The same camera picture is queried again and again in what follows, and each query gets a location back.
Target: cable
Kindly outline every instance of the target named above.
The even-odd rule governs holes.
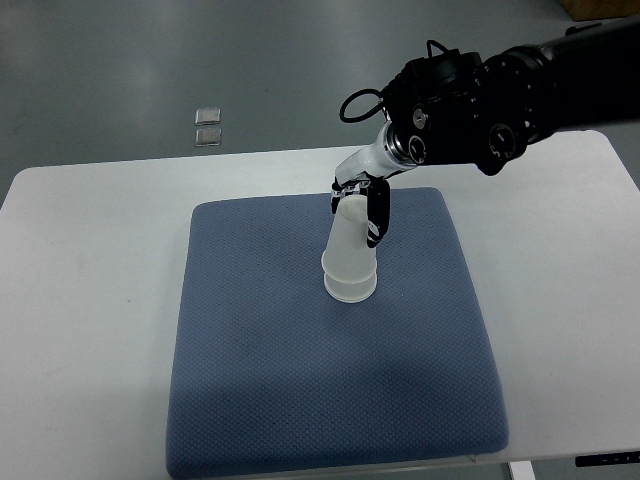
[[[363,88],[362,90],[358,90],[353,95],[350,95],[349,98],[347,98],[342,104],[342,106],[340,107],[340,120],[342,120],[344,123],[357,123],[357,122],[366,120],[367,118],[373,117],[376,113],[382,110],[383,104],[382,104],[382,101],[379,101],[371,110],[369,110],[366,113],[363,113],[362,115],[358,115],[357,117],[345,116],[344,113],[347,110],[347,107],[349,106],[349,104],[353,102],[356,98],[362,97],[363,95],[375,95],[380,100],[382,100],[382,94],[375,88]]]

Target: white plastic cup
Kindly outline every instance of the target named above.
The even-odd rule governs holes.
[[[376,289],[376,249],[367,247],[367,231],[367,198],[340,200],[321,261],[324,286],[336,300],[361,302]]]

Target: fabric texture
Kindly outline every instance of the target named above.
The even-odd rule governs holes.
[[[167,425],[173,478],[503,449],[502,389],[440,192],[391,192],[378,286],[334,300],[328,195],[193,213]]]

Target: white table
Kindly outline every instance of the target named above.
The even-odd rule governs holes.
[[[356,149],[20,173],[0,210],[2,477],[166,478],[193,208],[325,192]],[[640,192],[606,138],[556,134],[491,178],[392,180],[423,185],[450,209],[504,387],[509,445],[475,460],[640,449]]]

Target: gray floor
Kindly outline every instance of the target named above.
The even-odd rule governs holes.
[[[0,0],[0,202],[34,166],[371,143],[381,118],[342,124],[340,104],[428,38],[487,58],[571,25],[556,0]],[[222,108],[223,143],[197,149],[205,106]],[[639,184],[640,125],[602,131]],[[640,477],[572,465],[534,464],[542,480]],[[502,465],[395,476],[509,478]]]

